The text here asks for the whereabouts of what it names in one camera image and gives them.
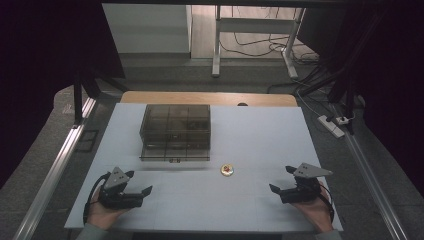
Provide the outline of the wooden table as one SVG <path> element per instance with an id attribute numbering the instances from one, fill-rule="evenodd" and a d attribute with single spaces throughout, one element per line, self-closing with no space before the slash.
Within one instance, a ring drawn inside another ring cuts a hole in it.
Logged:
<path id="1" fill-rule="evenodd" d="M 214 93 L 214 92 L 160 92 L 127 91 L 121 103 L 145 104 L 209 104 L 256 107 L 297 107 L 294 96 L 289 94 Z"/>

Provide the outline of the dark curtain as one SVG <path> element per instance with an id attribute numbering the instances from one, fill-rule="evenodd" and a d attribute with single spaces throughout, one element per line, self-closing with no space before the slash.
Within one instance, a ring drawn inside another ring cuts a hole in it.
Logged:
<path id="1" fill-rule="evenodd" d="M 330 61 L 336 72 L 371 26 L 370 0 L 344 9 L 308 9 L 298 39 Z M 383 16 L 352 71 L 329 99 L 339 100 L 354 79 L 365 100 L 367 127 L 383 143 L 424 197 L 424 0 L 381 0 Z"/>
<path id="2" fill-rule="evenodd" d="M 125 76 L 104 0 L 0 0 L 0 188 L 77 77 Z"/>

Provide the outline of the person's right hand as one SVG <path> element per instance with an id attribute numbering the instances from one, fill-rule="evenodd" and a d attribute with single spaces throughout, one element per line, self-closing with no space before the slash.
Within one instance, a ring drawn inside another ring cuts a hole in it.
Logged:
<path id="1" fill-rule="evenodd" d="M 326 233 L 333 230 L 330 210 L 322 199 L 317 198 L 309 202 L 292 203 L 292 206 L 304 215 L 318 233 Z"/>

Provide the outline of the white power strip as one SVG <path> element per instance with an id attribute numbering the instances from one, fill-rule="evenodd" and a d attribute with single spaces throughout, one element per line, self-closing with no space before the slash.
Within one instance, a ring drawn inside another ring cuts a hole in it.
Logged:
<path id="1" fill-rule="evenodd" d="M 317 120 L 335 137 L 335 138 L 341 138 L 345 136 L 345 133 L 332 122 L 332 120 L 325 116 L 319 116 Z"/>

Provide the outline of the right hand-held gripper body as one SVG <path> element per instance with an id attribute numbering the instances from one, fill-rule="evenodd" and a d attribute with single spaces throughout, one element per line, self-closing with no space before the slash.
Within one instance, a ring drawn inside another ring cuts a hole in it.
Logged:
<path id="1" fill-rule="evenodd" d="M 295 180 L 295 188 L 281 190 L 279 196 L 283 203 L 300 203 L 315 200 L 321 193 L 318 177 L 333 174 L 331 170 L 308 163 L 302 163 L 295 168 L 296 171 L 292 174 Z"/>

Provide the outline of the white desk frame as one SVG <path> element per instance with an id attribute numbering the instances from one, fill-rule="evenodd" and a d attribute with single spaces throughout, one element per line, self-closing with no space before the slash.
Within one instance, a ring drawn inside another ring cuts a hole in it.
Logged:
<path id="1" fill-rule="evenodd" d="M 281 50 L 289 77 L 297 79 L 298 74 L 292 60 L 292 48 L 304 14 L 304 8 L 297 8 L 293 20 L 287 19 L 254 19 L 254 18 L 222 18 L 221 6 L 216 6 L 215 43 L 212 62 L 212 76 L 220 76 L 220 34 L 253 33 L 253 34 L 286 34 L 287 45 Z"/>

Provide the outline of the black metal stand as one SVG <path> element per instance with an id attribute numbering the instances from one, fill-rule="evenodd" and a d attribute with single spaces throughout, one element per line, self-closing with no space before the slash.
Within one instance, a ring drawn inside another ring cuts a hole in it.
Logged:
<path id="1" fill-rule="evenodd" d="M 107 76 L 105 73 L 95 68 L 80 69 L 74 76 L 74 124 L 73 129 L 76 129 L 82 124 L 83 121 L 83 104 L 82 104 L 82 90 L 85 90 L 90 98 L 96 99 L 100 96 L 101 90 L 96 82 L 96 79 L 100 79 L 106 82 L 115 89 L 126 92 L 128 88 L 123 84 L 119 83 L 114 78 Z"/>
<path id="2" fill-rule="evenodd" d="M 345 115 L 349 118 L 347 130 L 350 135 L 354 134 L 351 123 L 351 118 L 354 116 L 354 76 L 352 75 L 354 65 L 355 61 L 349 59 L 338 71 L 331 74 L 329 77 L 299 92 L 299 95 L 303 97 L 325 85 L 333 83 L 330 93 L 327 95 L 327 99 L 330 103 L 337 103 L 342 99 L 342 97 L 345 97 Z"/>

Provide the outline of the smoky transparent drawer box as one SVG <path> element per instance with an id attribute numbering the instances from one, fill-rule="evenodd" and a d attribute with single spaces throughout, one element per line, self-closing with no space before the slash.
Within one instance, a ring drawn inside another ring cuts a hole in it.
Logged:
<path id="1" fill-rule="evenodd" d="M 211 112 L 209 105 L 148 104 L 139 135 L 141 160 L 181 163 L 209 161 Z"/>

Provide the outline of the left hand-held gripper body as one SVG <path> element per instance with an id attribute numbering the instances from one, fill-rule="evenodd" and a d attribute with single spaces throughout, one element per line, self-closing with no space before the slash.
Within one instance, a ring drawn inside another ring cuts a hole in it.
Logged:
<path id="1" fill-rule="evenodd" d="M 119 167 L 106 174 L 106 180 L 100 187 L 98 201 L 108 209 L 132 209 L 141 207 L 144 197 L 141 193 L 125 193 L 131 178 Z"/>

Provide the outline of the person's left hand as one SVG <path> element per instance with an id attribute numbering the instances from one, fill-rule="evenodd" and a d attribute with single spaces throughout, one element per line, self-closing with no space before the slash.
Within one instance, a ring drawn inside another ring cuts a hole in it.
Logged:
<path id="1" fill-rule="evenodd" d="M 87 222 L 102 230 L 109 230 L 128 209 L 108 209 L 98 201 L 98 197 L 99 191 L 96 191 L 89 203 Z"/>

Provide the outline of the white cabinet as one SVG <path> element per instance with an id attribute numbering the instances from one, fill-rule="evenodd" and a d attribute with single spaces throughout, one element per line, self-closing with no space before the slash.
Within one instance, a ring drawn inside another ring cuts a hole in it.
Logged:
<path id="1" fill-rule="evenodd" d="M 102 5 L 119 53 L 191 52 L 192 6 Z"/>

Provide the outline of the aluminium rail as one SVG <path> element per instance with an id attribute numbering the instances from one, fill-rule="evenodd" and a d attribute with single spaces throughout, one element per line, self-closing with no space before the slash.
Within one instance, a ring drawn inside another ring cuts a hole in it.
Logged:
<path id="1" fill-rule="evenodd" d="M 360 140 L 357 137 L 356 127 L 358 127 L 359 123 L 362 121 L 362 112 L 360 110 L 354 110 L 350 120 L 351 122 L 344 130 L 344 139 L 364 179 L 374 204 L 378 208 L 379 215 L 383 219 L 392 240 L 410 240 L 394 206 L 383 190 L 377 175 L 374 173 L 369 163 L 365 149 L 361 146 Z"/>
<path id="2" fill-rule="evenodd" d="M 57 154 L 49 172 L 41 184 L 32 204 L 30 205 L 12 240 L 31 240 L 70 160 L 75 146 L 87 124 L 88 118 L 96 102 L 96 99 L 88 98 L 84 105 L 81 107 L 82 119 L 80 120 L 80 124 L 73 126 L 69 131 L 59 153 Z"/>

